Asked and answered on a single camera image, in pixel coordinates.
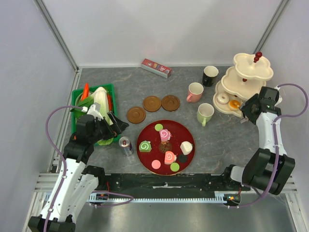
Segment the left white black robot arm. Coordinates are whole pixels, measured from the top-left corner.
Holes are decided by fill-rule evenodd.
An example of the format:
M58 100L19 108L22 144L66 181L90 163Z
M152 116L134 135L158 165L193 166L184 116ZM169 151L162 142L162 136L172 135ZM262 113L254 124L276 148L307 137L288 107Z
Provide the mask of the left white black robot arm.
M49 200L40 214L31 217L28 227L33 232L73 232L78 215L94 190L106 186L103 168L87 165L100 140L121 134L128 126L113 112L108 112L109 124L96 110L79 117L76 131L61 155L62 166Z

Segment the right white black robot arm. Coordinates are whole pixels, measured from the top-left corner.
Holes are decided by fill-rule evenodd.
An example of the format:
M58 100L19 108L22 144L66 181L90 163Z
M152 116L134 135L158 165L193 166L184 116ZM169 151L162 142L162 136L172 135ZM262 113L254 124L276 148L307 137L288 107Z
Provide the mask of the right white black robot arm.
M239 183L273 195L281 193L294 167L295 160L287 156L280 132L281 109L275 104L279 91L262 87L240 108L242 115L258 127L259 148L245 167L229 165L221 178L222 187L233 190Z

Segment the white ring donut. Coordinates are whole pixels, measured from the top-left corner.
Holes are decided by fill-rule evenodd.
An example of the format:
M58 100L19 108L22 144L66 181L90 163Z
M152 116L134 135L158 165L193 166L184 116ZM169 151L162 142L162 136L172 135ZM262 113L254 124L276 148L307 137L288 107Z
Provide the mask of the white ring donut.
M229 96L225 93L220 93L217 95L216 100L219 104L225 105L228 104L230 99Z

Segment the orange glazed donut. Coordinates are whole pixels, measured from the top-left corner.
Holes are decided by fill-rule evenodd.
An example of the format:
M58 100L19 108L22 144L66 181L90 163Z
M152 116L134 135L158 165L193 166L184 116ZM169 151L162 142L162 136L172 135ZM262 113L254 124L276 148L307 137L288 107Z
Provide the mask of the orange glazed donut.
M240 109L241 107L241 102L237 101L237 100L230 100L228 102L228 107L231 111L237 111Z

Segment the metal tongs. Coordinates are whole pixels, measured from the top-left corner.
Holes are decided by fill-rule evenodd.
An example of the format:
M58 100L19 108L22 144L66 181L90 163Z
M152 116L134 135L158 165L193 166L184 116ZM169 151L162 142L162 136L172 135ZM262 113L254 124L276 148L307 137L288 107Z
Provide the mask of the metal tongs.
M244 123L244 122L247 122L248 121L248 118L247 117L242 117L241 119L240 119L240 123L242 124L242 123Z

